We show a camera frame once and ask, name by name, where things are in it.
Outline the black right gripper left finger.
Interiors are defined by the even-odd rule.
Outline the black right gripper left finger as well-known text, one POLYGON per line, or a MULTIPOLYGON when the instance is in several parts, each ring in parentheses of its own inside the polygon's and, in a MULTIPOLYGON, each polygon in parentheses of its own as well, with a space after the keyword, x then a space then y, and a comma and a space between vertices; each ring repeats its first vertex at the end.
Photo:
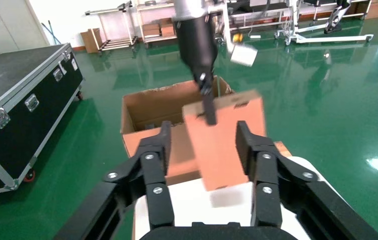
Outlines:
POLYGON ((125 212, 146 197, 150 228, 172 227, 174 212, 166 185, 171 152, 171 122, 140 140, 136 153, 109 171, 55 235, 56 240, 112 240, 125 212))

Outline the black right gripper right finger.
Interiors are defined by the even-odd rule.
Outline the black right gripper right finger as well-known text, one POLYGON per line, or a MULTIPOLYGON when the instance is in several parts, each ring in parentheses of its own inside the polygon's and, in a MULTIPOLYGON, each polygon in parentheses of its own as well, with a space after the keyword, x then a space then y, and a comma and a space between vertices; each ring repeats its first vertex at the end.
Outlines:
POLYGON ((253 226, 280 229, 285 207, 312 240, 378 240, 378 232, 328 183, 283 156, 272 139, 253 134, 244 120, 237 122, 235 144, 253 183, 253 226))

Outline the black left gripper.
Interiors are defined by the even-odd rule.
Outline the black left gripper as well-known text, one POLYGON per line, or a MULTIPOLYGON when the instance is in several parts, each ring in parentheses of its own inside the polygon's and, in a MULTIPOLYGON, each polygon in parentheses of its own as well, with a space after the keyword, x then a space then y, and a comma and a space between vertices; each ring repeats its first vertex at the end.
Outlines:
POLYGON ((218 55, 218 48, 214 40, 212 18, 205 14, 187 20, 174 19, 173 24, 180 57, 200 87, 206 122, 209 126, 214 126, 217 124, 217 119, 212 82, 213 65, 218 55))

